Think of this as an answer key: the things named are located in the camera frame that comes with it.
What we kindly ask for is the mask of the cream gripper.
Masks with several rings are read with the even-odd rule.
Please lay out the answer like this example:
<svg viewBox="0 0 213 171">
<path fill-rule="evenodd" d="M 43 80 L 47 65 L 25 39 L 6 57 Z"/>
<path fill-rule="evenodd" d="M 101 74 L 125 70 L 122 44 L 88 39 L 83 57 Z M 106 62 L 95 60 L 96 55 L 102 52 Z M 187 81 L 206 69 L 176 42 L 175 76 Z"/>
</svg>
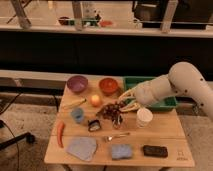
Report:
<svg viewBox="0 0 213 171">
<path fill-rule="evenodd" d="M 118 101 L 125 101 L 136 98 L 137 102 L 143 106 L 147 106 L 150 100 L 150 91 L 147 86 L 137 85 L 135 90 L 133 88 L 128 89 L 118 97 Z M 120 109 L 121 112 L 135 111 L 140 108 L 140 105 L 136 102 L 129 103 L 125 107 Z"/>
</svg>

